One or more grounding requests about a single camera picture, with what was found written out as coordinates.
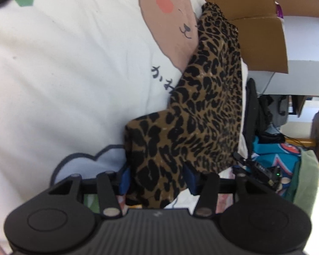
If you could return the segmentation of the leopard print garment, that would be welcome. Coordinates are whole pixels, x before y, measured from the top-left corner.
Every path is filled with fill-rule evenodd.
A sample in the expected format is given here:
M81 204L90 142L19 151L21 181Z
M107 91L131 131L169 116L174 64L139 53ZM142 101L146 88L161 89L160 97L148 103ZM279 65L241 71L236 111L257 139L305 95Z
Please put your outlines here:
M129 206L169 205L187 187L185 165L220 173L235 163L243 112L238 30L218 5L208 2L202 7L198 37L168 107L125 126Z

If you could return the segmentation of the teal patterned garment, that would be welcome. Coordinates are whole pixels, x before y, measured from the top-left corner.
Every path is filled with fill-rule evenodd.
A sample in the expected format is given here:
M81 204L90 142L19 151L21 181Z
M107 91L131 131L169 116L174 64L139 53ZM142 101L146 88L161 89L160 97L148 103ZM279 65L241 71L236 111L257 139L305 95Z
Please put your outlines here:
M301 149L289 143L265 143L256 136L252 158L262 167L280 168L281 180L276 192L288 201L293 201L299 184Z

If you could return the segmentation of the light green garment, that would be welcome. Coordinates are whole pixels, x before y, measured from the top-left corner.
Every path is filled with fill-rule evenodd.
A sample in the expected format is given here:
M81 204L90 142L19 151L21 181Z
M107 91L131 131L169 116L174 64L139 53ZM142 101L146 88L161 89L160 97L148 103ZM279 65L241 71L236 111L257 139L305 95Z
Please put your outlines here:
M319 161L312 150L301 152L299 168L299 182L293 203L306 212L312 214L319 185Z

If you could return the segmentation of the cream bear print bedsheet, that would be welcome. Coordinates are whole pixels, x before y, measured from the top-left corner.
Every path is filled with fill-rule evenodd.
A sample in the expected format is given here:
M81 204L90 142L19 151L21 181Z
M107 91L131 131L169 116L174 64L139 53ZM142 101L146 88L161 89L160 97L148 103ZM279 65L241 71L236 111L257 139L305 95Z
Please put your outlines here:
M165 109L206 0L8 0L0 6L0 254L7 215L75 154L116 170L124 128Z

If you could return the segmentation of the brown cardboard sheet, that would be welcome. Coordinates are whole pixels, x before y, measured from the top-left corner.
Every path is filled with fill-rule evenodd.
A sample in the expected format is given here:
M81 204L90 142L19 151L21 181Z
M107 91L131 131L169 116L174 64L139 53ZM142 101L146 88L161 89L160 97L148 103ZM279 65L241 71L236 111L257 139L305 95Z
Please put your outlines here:
M216 3L239 30L241 56L250 71L287 74L284 22L318 17L319 0L206 0Z

